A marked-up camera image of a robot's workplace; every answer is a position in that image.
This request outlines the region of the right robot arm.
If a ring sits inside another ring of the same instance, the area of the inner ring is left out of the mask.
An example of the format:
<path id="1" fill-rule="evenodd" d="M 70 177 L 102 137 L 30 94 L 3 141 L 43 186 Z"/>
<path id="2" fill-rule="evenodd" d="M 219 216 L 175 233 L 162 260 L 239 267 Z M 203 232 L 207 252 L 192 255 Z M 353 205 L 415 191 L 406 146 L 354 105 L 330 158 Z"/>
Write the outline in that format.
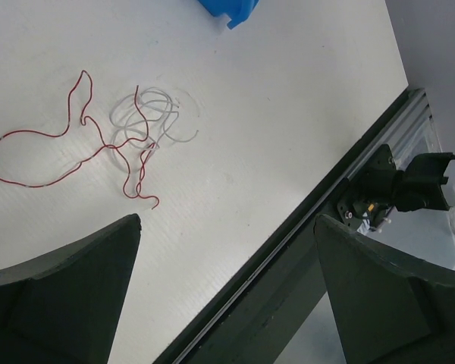
<path id="1" fill-rule="evenodd" d="M 354 230 L 364 224 L 376 231 L 388 222 L 395 209 L 449 210 L 442 187 L 448 183 L 449 177 L 444 173 L 454 160 L 452 152 L 422 153 L 400 169 L 390 146 L 380 145 L 353 177 L 343 179 L 335 205 L 341 222 Z"/>

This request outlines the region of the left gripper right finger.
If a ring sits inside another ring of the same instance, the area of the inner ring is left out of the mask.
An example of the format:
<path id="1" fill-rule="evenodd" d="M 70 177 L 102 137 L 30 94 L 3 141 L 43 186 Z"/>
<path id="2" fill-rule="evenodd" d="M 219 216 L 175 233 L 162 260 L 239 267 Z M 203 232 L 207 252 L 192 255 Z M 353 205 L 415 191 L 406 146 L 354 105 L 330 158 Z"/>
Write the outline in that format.
<path id="1" fill-rule="evenodd" d="M 455 271 L 349 229 L 314 227 L 348 363 L 455 363 Z"/>

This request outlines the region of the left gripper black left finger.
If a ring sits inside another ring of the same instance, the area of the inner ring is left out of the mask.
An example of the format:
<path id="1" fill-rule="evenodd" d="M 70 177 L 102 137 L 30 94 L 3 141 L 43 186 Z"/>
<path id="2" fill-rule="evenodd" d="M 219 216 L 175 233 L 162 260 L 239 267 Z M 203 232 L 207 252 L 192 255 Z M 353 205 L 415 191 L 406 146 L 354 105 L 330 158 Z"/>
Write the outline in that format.
<path id="1" fill-rule="evenodd" d="M 127 215 L 0 270 L 0 363 L 106 363 L 140 238 Z"/>

